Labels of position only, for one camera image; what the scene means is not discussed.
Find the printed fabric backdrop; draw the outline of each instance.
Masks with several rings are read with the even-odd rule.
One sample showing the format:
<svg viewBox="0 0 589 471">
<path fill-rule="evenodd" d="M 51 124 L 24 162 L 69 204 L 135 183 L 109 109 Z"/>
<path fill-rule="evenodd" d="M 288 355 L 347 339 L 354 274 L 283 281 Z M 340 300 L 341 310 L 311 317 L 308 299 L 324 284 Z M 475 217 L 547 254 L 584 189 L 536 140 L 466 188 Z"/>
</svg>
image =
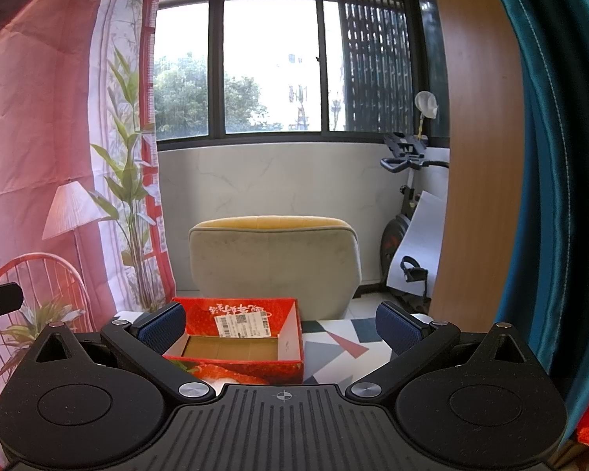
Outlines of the printed fabric backdrop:
<svg viewBox="0 0 589 471">
<path fill-rule="evenodd" d="M 174 295 L 152 100 L 157 0 L 0 0 L 0 392 L 50 321 Z M 6 460 L 0 449 L 0 469 Z"/>
</svg>

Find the teal curtain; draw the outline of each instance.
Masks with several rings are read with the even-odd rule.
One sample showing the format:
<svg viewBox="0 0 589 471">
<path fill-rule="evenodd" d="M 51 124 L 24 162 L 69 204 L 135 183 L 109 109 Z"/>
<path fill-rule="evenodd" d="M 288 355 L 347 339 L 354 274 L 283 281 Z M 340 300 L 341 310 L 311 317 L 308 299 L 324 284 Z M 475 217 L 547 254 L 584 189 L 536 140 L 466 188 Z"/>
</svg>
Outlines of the teal curtain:
<svg viewBox="0 0 589 471">
<path fill-rule="evenodd" d="M 523 63 L 526 164 L 498 320 L 556 383 L 569 436 L 589 405 L 589 0 L 502 2 Z"/>
</svg>

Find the pink triangle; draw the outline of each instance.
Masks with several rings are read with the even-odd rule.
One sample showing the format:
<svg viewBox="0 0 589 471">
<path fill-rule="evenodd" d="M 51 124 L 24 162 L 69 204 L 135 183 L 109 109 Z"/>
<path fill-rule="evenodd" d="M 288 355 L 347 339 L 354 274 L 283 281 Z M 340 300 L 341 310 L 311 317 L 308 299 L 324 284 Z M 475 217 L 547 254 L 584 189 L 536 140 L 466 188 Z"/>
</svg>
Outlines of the pink triangle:
<svg viewBox="0 0 589 471">
<path fill-rule="evenodd" d="M 362 354 L 369 350 L 368 347 L 360 345 L 359 343 L 355 343 L 351 340 L 343 338 L 342 336 L 334 335 L 333 333 L 327 332 L 328 335 L 331 336 L 336 343 L 339 344 L 345 351 L 349 352 L 353 358 L 359 358 Z"/>
</svg>

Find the chair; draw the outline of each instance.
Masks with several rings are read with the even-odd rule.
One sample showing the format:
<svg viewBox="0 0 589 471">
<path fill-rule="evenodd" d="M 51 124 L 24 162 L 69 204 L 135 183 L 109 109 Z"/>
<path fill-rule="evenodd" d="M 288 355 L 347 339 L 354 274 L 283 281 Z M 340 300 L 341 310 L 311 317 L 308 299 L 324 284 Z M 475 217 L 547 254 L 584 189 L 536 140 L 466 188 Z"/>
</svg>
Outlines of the chair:
<svg viewBox="0 0 589 471">
<path fill-rule="evenodd" d="M 67 305 L 71 306 L 71 312 L 83 310 L 78 316 L 72 314 L 71 317 L 75 318 L 67 321 L 72 329 L 85 333 L 94 330 L 90 300 L 83 280 L 73 265 L 65 259 L 49 253 L 29 253 L 16 257 L 0 268 L 0 285 L 11 281 L 18 283 L 24 292 L 22 308 L 27 307 L 42 317 L 36 320 L 40 325 L 39 331 L 51 321 L 46 318 L 52 319 L 53 315 L 57 315 L 57 309 Z M 48 306 L 50 302 L 53 302 L 54 307 Z M 45 313 L 38 311 L 42 307 L 46 308 Z M 5 330 L 11 325 L 25 323 L 26 319 L 21 311 L 0 317 L 0 391 L 12 370 L 3 373 L 1 371 L 26 352 L 22 346 L 14 345 L 14 339 Z"/>
<path fill-rule="evenodd" d="M 320 217 L 205 221 L 190 230 L 190 267 L 208 298 L 295 298 L 302 320 L 342 318 L 360 285 L 353 228 Z"/>
</svg>

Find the sky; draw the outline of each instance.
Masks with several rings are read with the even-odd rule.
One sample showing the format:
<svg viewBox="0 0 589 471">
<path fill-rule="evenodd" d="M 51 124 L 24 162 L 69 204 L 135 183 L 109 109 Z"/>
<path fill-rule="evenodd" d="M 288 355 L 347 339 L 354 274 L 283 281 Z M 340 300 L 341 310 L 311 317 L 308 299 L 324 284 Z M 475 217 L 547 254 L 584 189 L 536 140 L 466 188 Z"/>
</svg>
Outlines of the sky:
<svg viewBox="0 0 589 471">
<path fill-rule="evenodd" d="M 176 60 L 187 52 L 207 60 L 208 22 L 208 3 L 159 10 L 155 60 L 163 56 Z M 325 27 L 330 100 L 342 99 L 342 42 L 335 2 L 325 2 Z M 307 98 L 303 107 L 309 130 L 320 131 L 315 1 L 226 0 L 223 32 L 225 72 L 231 77 L 255 79 L 261 87 L 260 102 L 269 109 L 269 121 L 281 122 L 283 130 L 296 123 L 298 105 L 289 102 L 289 87 L 296 91 L 301 85 Z"/>
</svg>

